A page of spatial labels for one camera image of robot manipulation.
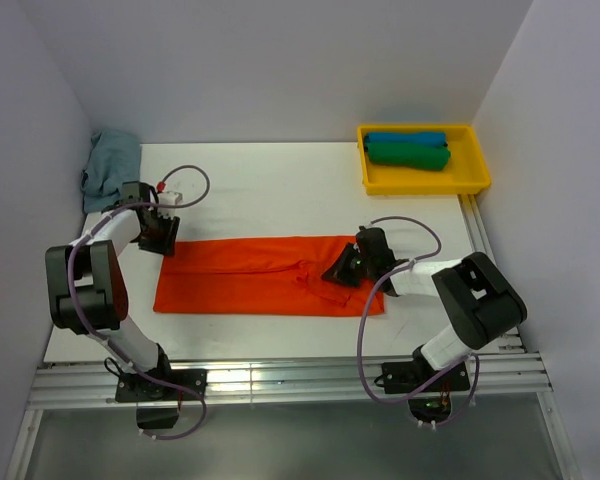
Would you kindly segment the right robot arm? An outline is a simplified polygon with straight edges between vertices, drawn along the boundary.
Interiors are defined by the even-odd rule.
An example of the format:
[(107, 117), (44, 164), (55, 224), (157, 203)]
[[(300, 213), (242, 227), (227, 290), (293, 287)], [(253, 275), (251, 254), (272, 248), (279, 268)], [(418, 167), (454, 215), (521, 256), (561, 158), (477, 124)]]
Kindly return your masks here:
[(369, 280), (388, 296), (426, 295), (441, 301), (448, 325), (413, 354), (414, 381), (426, 390), (446, 379), (447, 367), (528, 316), (520, 295), (486, 254), (450, 261), (399, 259), (379, 227), (362, 227), (322, 279), (349, 288)]

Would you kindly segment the aluminium rail frame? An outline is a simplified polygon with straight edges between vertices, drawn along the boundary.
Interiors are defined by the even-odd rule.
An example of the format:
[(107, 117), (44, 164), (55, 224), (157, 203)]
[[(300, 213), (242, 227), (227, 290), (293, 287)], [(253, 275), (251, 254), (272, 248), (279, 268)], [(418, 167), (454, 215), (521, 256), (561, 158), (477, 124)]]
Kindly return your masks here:
[[(499, 350), (481, 357), (476, 383), (480, 395), (530, 394), (538, 404), (549, 450), (561, 479), (578, 479), (580, 469), (562, 423), (553, 389), (539, 353), (527, 352), (516, 331), (498, 341)], [(283, 405), (365, 399), (352, 357), (283, 358), (178, 362), (208, 371), (207, 402), (220, 405)], [(113, 409), (114, 387), (94, 362), (48, 363), (36, 372), (7, 478), (32, 472), (34, 446), (45, 414), (51, 411)]]

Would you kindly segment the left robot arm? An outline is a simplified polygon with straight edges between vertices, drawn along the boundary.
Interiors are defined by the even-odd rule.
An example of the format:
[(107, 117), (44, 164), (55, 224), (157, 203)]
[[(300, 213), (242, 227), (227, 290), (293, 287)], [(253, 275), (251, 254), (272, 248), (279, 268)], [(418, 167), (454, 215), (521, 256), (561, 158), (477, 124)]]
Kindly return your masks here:
[(107, 366), (124, 382), (139, 379), (152, 399), (163, 399), (175, 375), (163, 348), (131, 319), (129, 297), (118, 257), (135, 243), (163, 256), (175, 253), (182, 195), (144, 182), (127, 182), (120, 198), (102, 210), (103, 224), (45, 253), (47, 290), (55, 327), (99, 343), (110, 354)]

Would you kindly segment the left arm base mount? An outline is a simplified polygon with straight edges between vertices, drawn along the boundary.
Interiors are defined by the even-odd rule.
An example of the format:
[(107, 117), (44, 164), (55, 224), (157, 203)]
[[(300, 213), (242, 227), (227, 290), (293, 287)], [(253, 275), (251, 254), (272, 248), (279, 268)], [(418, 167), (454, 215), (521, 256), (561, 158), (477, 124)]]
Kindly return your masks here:
[(116, 360), (107, 357), (105, 369), (117, 378), (115, 402), (136, 405), (136, 425), (142, 430), (171, 430), (180, 417), (184, 401), (203, 397), (206, 389), (207, 371), (204, 369), (173, 370), (168, 361), (161, 359), (159, 366), (147, 372), (163, 382), (177, 388), (156, 384), (136, 372), (124, 372)]

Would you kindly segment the yellow plastic tray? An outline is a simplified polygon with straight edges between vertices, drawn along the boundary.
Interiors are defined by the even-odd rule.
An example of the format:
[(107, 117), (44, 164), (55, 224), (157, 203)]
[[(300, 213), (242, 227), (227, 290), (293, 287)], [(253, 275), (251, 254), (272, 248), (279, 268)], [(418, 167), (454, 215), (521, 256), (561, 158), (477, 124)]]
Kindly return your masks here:
[[(440, 170), (370, 160), (368, 136), (415, 137), (418, 149), (436, 145), (449, 152)], [(369, 195), (475, 195), (491, 185), (477, 137), (468, 125), (360, 125), (357, 128), (363, 184)]]

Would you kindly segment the blue rolled t shirt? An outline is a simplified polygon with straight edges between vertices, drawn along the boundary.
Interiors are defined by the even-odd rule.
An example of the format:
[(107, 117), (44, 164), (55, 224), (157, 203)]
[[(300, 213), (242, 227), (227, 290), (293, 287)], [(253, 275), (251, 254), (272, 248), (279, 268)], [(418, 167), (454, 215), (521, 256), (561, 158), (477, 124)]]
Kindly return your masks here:
[(446, 134), (443, 132), (371, 132), (363, 137), (363, 144), (370, 143), (410, 143), (420, 146), (443, 148), (447, 146)]

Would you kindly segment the green rolled t shirt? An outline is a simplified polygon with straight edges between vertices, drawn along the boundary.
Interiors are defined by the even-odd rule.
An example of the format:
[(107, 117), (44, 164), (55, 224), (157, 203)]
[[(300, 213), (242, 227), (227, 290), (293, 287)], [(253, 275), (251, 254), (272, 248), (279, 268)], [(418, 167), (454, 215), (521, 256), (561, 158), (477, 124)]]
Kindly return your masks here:
[(425, 171), (442, 171), (451, 159), (446, 147), (430, 147), (412, 143), (369, 143), (366, 153), (371, 163), (407, 167)]

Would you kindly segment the grey-blue crumpled t shirt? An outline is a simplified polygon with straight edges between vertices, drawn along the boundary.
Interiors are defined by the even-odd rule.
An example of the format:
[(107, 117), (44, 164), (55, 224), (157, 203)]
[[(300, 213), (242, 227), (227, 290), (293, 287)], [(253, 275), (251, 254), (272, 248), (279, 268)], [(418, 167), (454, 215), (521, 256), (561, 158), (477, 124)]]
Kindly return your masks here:
[(129, 133), (104, 129), (91, 137), (91, 152), (82, 172), (83, 211), (100, 212), (120, 198), (123, 184), (140, 178), (141, 145)]

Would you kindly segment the orange t shirt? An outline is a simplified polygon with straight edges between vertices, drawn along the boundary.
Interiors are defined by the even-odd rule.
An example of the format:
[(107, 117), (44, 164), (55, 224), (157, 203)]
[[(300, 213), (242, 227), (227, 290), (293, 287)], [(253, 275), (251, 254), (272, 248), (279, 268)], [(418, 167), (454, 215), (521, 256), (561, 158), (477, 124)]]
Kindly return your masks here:
[(359, 317), (373, 284), (322, 279), (351, 236), (178, 242), (163, 259), (153, 310), (162, 314)]

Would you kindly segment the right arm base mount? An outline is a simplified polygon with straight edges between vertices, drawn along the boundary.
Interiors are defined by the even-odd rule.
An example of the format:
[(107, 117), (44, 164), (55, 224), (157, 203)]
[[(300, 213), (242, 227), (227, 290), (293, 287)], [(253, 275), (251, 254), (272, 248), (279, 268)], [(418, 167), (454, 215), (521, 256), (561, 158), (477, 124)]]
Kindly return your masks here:
[[(373, 383), (387, 395), (409, 394), (430, 381), (436, 374), (437, 371), (416, 360), (385, 362), (381, 364), (381, 374)], [(423, 393), (430, 394), (430, 397), (416, 397), (407, 402), (409, 413), (419, 427), (425, 424), (437, 427), (448, 422), (454, 413), (451, 394), (467, 393), (465, 401), (471, 402), (475, 394), (476, 379), (477, 377), (469, 379), (469, 370), (465, 362), (455, 365), (423, 390)]]

